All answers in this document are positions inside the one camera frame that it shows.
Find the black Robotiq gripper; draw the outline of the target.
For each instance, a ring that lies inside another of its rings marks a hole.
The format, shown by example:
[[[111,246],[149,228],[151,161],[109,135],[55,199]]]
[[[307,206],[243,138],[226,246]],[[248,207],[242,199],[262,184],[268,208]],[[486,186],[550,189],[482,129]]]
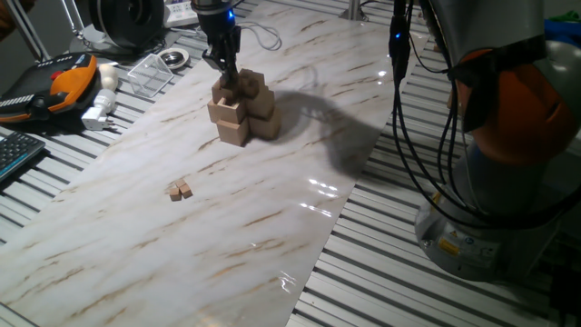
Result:
[[[210,46],[202,53],[202,59],[221,73],[221,86],[237,84],[241,29],[236,25],[232,0],[191,0],[191,3]]]

